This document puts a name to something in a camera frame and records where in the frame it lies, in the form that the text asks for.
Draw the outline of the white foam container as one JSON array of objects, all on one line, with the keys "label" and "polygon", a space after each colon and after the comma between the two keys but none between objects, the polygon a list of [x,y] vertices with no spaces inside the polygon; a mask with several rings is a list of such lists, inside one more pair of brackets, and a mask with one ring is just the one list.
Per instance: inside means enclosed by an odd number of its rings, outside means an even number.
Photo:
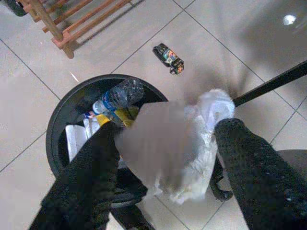
[{"label": "white foam container", "polygon": [[69,162],[71,162],[87,141],[87,134],[85,127],[79,125],[66,125],[65,133]]}]

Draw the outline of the white plastic wrapper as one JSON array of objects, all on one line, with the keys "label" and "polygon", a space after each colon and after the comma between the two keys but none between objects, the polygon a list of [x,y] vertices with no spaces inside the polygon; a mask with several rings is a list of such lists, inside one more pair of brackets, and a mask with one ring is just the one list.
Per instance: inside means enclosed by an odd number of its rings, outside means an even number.
[{"label": "white plastic wrapper", "polygon": [[179,205],[186,201],[204,200],[209,187],[220,201],[232,198],[232,192],[219,186],[224,176],[217,157],[214,128],[223,119],[233,118],[234,112],[235,105],[231,97],[221,89],[212,89],[202,94],[196,105],[185,107],[184,116],[190,124],[188,137],[192,149],[187,153],[184,168],[178,177],[159,182],[159,193]]}]

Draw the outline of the small black printed pouch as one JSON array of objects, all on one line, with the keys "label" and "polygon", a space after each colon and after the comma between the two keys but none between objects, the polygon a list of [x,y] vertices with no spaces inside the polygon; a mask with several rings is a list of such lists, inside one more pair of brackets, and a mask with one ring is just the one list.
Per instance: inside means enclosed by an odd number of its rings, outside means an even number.
[{"label": "small black printed pouch", "polygon": [[163,43],[153,48],[156,57],[169,68],[171,74],[178,75],[184,70],[184,61],[176,53]]}]

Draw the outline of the black table leg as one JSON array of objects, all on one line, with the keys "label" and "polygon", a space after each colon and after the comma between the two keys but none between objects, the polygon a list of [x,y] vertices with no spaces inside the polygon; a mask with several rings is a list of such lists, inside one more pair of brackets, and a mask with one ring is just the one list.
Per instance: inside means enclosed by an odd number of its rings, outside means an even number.
[{"label": "black table leg", "polygon": [[236,107],[307,75],[307,60],[233,100]]}]

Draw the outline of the clear bottle with blue label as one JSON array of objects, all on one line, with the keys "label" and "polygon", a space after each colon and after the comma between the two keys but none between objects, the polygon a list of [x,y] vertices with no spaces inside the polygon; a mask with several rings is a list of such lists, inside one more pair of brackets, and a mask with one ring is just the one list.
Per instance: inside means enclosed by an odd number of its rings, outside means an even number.
[{"label": "clear bottle with blue label", "polygon": [[119,109],[127,110],[144,96],[143,84],[135,78],[128,78],[113,88],[100,94],[93,104],[96,115],[103,114],[108,118],[119,119],[115,112]]}]

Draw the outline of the yellow crumpled wrapper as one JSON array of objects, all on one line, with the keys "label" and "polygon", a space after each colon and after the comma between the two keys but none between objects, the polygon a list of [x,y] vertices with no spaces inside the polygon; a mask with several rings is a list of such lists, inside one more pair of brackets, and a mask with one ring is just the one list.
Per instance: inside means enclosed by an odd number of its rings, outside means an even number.
[{"label": "yellow crumpled wrapper", "polygon": [[113,122],[118,127],[126,128],[130,127],[139,113],[137,107],[118,109],[114,112],[107,114],[96,115],[96,119],[100,126],[103,126],[107,122]]}]

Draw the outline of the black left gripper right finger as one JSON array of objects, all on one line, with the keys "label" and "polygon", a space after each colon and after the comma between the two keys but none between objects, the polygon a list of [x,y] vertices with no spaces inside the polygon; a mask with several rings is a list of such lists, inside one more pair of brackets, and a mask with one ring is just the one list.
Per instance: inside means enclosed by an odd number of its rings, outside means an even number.
[{"label": "black left gripper right finger", "polygon": [[230,186],[250,230],[307,230],[307,181],[239,119],[214,128]]}]

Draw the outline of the black round object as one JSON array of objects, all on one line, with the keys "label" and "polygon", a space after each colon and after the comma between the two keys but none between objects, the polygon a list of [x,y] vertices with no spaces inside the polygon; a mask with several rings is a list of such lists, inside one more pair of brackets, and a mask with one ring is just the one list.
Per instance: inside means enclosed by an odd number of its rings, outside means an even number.
[{"label": "black round object", "polygon": [[27,12],[24,10],[24,7],[17,0],[3,0],[8,8],[19,17],[27,15]]}]

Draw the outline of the black round rubbish bin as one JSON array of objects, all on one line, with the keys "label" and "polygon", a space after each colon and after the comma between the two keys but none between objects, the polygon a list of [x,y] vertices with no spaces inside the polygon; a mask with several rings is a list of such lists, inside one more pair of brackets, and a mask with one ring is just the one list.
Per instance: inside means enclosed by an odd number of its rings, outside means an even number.
[{"label": "black round rubbish bin", "polygon": [[[102,93],[129,78],[130,75],[123,74],[100,75],[78,84],[60,100],[49,120],[46,134],[47,159],[55,177],[70,163],[66,125],[81,125],[82,115],[92,109]],[[147,188],[128,168],[120,168],[112,207],[135,205],[146,193]]]}]

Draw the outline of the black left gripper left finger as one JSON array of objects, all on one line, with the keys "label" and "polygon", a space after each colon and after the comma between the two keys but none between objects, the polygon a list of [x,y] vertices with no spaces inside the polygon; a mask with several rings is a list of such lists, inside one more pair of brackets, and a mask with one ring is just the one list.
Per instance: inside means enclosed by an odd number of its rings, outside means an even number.
[{"label": "black left gripper left finger", "polygon": [[118,130],[107,122],[86,141],[42,200],[31,230],[106,230],[117,184]]}]

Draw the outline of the brown wooden rack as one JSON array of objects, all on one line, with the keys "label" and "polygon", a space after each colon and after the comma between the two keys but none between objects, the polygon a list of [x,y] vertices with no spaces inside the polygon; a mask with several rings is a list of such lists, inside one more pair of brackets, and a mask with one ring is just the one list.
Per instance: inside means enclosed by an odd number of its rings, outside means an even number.
[{"label": "brown wooden rack", "polygon": [[42,22],[44,33],[68,58],[74,57],[71,44],[132,0],[12,0],[35,23]]}]

